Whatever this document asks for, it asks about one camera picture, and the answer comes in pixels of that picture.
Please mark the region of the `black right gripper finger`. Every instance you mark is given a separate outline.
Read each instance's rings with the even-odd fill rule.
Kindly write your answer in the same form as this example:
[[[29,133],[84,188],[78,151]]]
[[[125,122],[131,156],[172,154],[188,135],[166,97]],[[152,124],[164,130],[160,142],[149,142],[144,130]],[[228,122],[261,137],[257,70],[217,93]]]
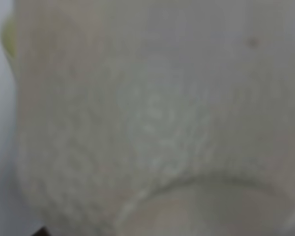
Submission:
[[[50,236],[48,230],[45,227],[40,228],[36,231],[33,236]]]

